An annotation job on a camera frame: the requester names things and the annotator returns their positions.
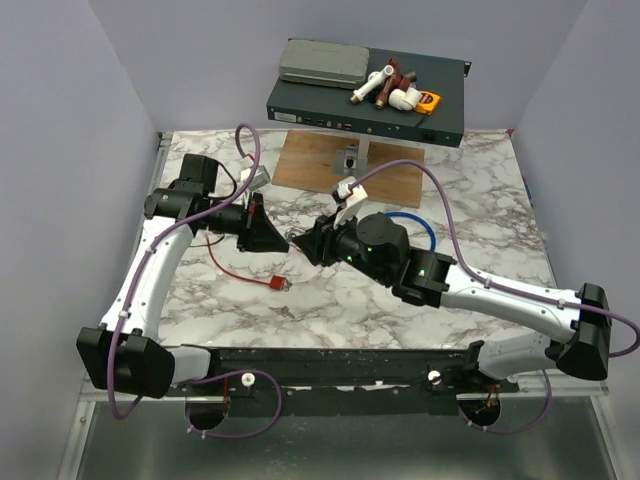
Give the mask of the red cable padlock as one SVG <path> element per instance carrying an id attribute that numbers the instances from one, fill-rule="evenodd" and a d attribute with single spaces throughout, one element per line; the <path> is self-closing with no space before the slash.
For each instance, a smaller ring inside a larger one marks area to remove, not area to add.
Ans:
<path id="1" fill-rule="evenodd" d="M 246 276 L 242 276 L 239 275 L 237 273 L 234 273 L 230 270 L 228 270 L 227 268 L 225 268 L 215 257 L 214 252 L 213 252 L 213 244 L 210 241 L 207 241 L 206 243 L 207 246 L 207 251 L 209 254 L 209 257 L 211 259 L 211 261 L 213 262 L 214 266 L 223 274 L 239 280 L 241 282 L 245 282 L 245 283 L 250 283 L 250 284 L 255 284 L 255 285 L 261 285 L 261 286 L 265 286 L 267 288 L 269 288 L 270 290 L 273 291 L 284 291 L 284 284 L 286 281 L 288 281 L 284 276 L 281 275 L 272 275 L 270 277 L 269 280 L 264 280 L 264 279 L 255 279 L 255 278 L 250 278 L 250 277 L 246 277 Z"/>

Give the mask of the white pvc elbow fitting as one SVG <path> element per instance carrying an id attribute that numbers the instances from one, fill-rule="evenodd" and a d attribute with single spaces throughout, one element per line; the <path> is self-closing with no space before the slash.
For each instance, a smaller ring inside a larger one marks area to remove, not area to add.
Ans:
<path id="1" fill-rule="evenodd" d="M 423 94 L 415 88 L 396 88 L 388 97 L 388 104 L 399 111 L 412 111 L 420 103 Z"/>

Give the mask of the brass padlock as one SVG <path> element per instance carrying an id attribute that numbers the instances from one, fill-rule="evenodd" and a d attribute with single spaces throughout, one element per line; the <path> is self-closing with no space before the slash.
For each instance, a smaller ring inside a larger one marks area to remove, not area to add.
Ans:
<path id="1" fill-rule="evenodd" d="M 291 227 L 289 229 L 287 229 L 285 231 L 285 239 L 287 240 L 287 242 L 291 245 L 294 244 L 294 239 L 299 236 L 302 235 L 304 233 L 304 230 L 298 227 Z"/>

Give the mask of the blue cable lock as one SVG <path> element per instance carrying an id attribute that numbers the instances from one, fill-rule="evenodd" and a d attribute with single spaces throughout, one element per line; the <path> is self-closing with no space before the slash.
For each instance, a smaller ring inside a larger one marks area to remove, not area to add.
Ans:
<path id="1" fill-rule="evenodd" d="M 430 251 L 434 252 L 436 250 L 437 238 L 436 238 L 436 235 L 435 235 L 435 231 L 433 230 L 431 225 L 426 220 L 422 219 L 421 217 L 419 217 L 416 214 L 409 213 L 409 212 L 401 212 L 401 211 L 385 212 L 384 215 L 386 217 L 389 217 L 389 218 L 409 219 L 411 221 L 414 221 L 414 222 L 420 224 L 425 229 L 425 231 L 427 232 L 427 234 L 429 236 L 429 239 L 430 239 Z"/>

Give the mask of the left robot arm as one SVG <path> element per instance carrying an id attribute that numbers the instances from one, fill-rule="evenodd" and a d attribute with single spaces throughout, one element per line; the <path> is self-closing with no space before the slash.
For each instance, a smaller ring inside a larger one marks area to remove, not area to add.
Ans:
<path id="1" fill-rule="evenodd" d="M 212 195 L 219 166 L 213 158 L 187 154 L 178 178 L 146 198 L 141 239 L 121 289 L 98 326 L 82 328 L 77 337 L 92 384 L 110 396 L 161 398 L 185 382 L 201 395 L 220 387 L 222 372 L 207 349 L 164 347 L 159 340 L 171 282 L 199 231 L 234 236 L 241 252 L 289 249 L 251 186 L 261 167 L 244 171 L 234 195 L 220 199 Z"/>

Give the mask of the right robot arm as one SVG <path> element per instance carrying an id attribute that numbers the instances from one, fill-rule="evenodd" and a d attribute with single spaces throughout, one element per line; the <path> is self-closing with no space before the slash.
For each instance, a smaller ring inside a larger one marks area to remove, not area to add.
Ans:
<path id="1" fill-rule="evenodd" d="M 292 239 L 311 264 L 343 261 L 414 306 L 482 313 L 528 328 L 506 340 L 470 345 L 460 379 L 480 392 L 495 380 L 556 368 L 572 377 L 608 376 L 611 321 L 604 290 L 586 283 L 578 291 L 547 289 L 488 273 L 468 273 L 454 258 L 413 247 L 406 229 L 381 213 L 335 226 L 320 216 Z"/>

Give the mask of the wooden base board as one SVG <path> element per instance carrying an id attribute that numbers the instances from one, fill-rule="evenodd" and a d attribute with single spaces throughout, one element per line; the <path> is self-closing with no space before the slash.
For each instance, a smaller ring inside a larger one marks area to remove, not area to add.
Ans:
<path id="1" fill-rule="evenodd" d="M 334 172 L 338 152 L 350 145 L 358 146 L 355 138 L 291 130 L 287 133 L 279 161 L 272 177 L 277 186 L 328 193 L 342 180 Z M 367 168 L 372 170 L 399 159 L 424 161 L 424 150 L 380 141 L 366 140 Z M 407 165 L 387 169 L 364 183 L 371 201 L 401 207 L 417 208 L 422 198 L 423 173 Z"/>

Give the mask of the dark blue network switch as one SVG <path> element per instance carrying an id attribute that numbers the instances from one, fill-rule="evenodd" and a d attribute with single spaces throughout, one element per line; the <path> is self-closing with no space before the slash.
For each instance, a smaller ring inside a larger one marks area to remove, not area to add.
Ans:
<path id="1" fill-rule="evenodd" d="M 271 120 L 308 125 L 332 130 L 370 134 L 387 138 L 456 147 L 464 133 L 464 80 L 470 64 L 467 61 L 365 47 L 370 52 L 364 83 L 374 71 L 383 69 L 391 57 L 398 60 L 403 74 L 415 71 L 417 81 L 411 88 L 441 96 L 441 102 L 430 116 L 414 110 L 399 111 L 389 104 L 377 109 L 375 99 L 381 86 L 365 99 L 353 104 L 355 89 L 276 81 L 266 103 Z"/>

